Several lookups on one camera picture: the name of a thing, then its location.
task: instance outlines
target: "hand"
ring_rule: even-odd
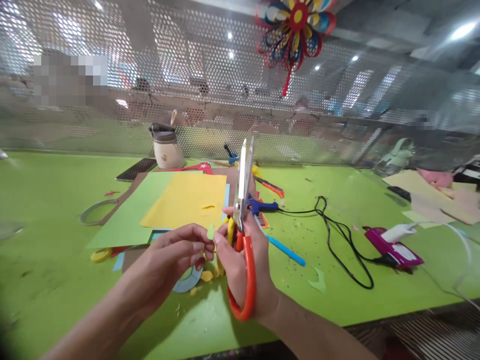
[[[232,215],[233,207],[224,207],[222,211]],[[270,276],[269,240],[256,223],[252,213],[247,211],[243,221],[245,235],[251,237],[256,271],[256,304],[254,317],[257,320],[268,317],[277,309],[279,291]],[[222,225],[213,234],[216,253],[225,268],[228,286],[236,302],[243,307],[247,295],[247,270],[243,251],[236,252],[226,239],[228,224]]]
[[[197,270],[214,259],[214,243],[207,229],[191,223],[158,237],[123,274],[108,296],[120,302],[128,313],[143,319],[151,316],[165,301],[175,283],[188,268]]]

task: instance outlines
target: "red tassel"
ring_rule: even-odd
[[[287,90],[289,89],[289,84],[290,84],[290,75],[292,75],[292,67],[290,67],[290,70],[288,71],[288,75],[286,76],[285,86],[283,87],[283,92],[281,93],[283,97],[287,96]]]

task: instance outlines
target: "white plug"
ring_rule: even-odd
[[[412,224],[398,224],[381,234],[381,237],[387,243],[399,243],[402,238],[416,232]]]

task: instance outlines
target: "metal mesh wall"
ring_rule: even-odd
[[[405,135],[426,168],[480,150],[476,75],[329,37],[282,97],[252,9],[227,3],[3,0],[0,147],[145,156],[177,109],[186,157],[252,133],[272,162],[368,166]]]

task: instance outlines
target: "pink device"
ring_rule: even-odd
[[[365,233],[365,236],[380,254],[389,254],[398,263],[395,269],[407,270],[406,268],[418,266],[424,263],[422,258],[415,254],[401,242],[390,243],[384,240],[382,234],[387,231],[384,227],[372,227]]]

